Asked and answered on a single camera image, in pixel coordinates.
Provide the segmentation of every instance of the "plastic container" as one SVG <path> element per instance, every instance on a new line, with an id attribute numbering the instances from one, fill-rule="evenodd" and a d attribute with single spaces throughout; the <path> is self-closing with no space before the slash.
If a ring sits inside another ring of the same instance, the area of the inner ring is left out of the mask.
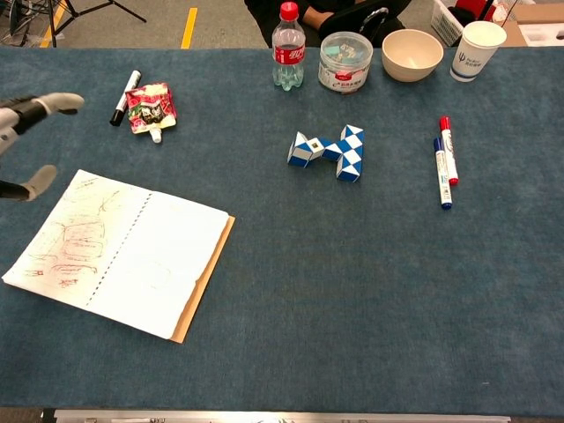
<path id="1" fill-rule="evenodd" d="M 274 85 L 290 91 L 303 82 L 303 59 L 306 53 L 306 34 L 298 23 L 298 5 L 285 2 L 280 6 L 280 23 L 272 33 Z"/>
<path id="2" fill-rule="evenodd" d="M 374 49 L 357 33 L 332 33 L 321 43 L 319 81 L 339 93 L 353 93 L 367 80 Z"/>

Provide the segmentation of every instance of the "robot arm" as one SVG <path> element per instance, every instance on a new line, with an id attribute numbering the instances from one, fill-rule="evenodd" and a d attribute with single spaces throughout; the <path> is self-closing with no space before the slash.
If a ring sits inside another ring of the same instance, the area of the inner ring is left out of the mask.
<path id="1" fill-rule="evenodd" d="M 37 122 L 53 113 L 74 115 L 84 99 L 72 93 L 51 93 L 41 97 L 0 102 L 0 156 Z M 0 197 L 22 201 L 34 200 L 56 177 L 54 166 L 42 167 L 29 182 L 21 185 L 0 181 Z"/>

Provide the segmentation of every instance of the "bottle label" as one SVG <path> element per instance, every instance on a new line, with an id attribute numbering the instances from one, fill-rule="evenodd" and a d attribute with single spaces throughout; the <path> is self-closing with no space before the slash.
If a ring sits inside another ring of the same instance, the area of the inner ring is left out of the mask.
<path id="1" fill-rule="evenodd" d="M 274 48 L 274 60 L 280 64 L 298 64 L 306 55 L 306 46 L 303 45 L 298 48 L 281 48 L 276 46 Z"/>
<path id="2" fill-rule="evenodd" d="M 330 69 L 325 63 L 319 62 L 319 81 L 333 91 L 352 93 L 362 87 L 367 80 L 369 65 L 356 71 L 342 71 Z"/>

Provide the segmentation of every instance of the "white cup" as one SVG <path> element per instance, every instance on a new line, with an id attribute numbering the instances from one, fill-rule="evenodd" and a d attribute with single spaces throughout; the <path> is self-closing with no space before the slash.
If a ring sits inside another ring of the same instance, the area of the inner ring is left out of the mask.
<path id="1" fill-rule="evenodd" d="M 505 30 L 493 22 L 477 20 L 468 24 L 462 31 L 450 76 L 460 82 L 473 81 L 507 38 Z"/>

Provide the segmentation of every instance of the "blue and white puzzle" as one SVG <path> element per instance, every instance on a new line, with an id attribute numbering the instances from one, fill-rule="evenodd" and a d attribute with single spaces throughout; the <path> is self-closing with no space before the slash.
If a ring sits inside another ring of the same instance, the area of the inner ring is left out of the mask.
<path id="1" fill-rule="evenodd" d="M 311 160 L 321 157 L 324 148 L 324 144 L 317 138 L 307 139 L 305 135 L 298 132 L 296 140 L 290 146 L 288 165 L 306 167 Z"/>
<path id="2" fill-rule="evenodd" d="M 339 141 L 332 143 L 325 138 L 307 139 L 298 132 L 288 153 L 288 164 L 306 167 L 312 160 L 323 157 L 337 162 L 337 178 L 355 182 L 362 173 L 364 130 L 346 125 Z"/>

